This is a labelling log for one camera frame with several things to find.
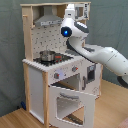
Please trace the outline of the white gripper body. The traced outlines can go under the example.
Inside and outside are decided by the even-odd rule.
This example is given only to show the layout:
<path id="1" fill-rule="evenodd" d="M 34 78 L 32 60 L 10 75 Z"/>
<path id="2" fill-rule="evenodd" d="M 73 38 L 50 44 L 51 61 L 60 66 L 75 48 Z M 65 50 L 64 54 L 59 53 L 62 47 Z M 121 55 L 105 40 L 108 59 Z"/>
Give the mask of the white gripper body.
<path id="1" fill-rule="evenodd" d="M 75 19 L 75 7 L 73 4 L 69 4 L 65 9 L 65 18 L 72 18 Z"/>

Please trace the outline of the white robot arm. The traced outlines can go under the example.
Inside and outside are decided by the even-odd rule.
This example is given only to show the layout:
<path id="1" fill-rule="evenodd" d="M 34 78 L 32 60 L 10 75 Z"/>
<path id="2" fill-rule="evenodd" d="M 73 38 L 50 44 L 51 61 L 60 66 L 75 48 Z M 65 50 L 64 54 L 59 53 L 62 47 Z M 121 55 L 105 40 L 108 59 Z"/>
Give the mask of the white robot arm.
<path id="1" fill-rule="evenodd" d="M 69 4 L 65 9 L 61 34 L 68 39 L 68 43 L 74 51 L 92 62 L 104 65 L 117 75 L 117 80 L 123 87 L 128 88 L 128 59 L 112 47 L 101 47 L 94 52 L 89 52 L 82 47 L 89 30 L 85 24 L 76 20 L 74 4 Z"/>

